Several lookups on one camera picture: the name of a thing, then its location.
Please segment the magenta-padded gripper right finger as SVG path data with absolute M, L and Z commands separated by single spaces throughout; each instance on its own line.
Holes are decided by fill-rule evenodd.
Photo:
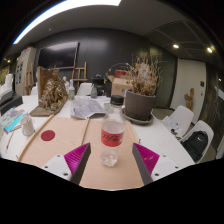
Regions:
M 152 183 L 180 169 L 180 166 L 167 155 L 159 155 L 140 144 L 133 144 L 132 153 L 144 185 Z

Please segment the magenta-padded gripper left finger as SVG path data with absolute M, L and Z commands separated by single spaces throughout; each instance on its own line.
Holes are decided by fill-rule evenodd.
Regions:
M 55 155 L 42 169 L 78 185 L 82 179 L 90 154 L 91 144 L 87 143 L 65 155 Z

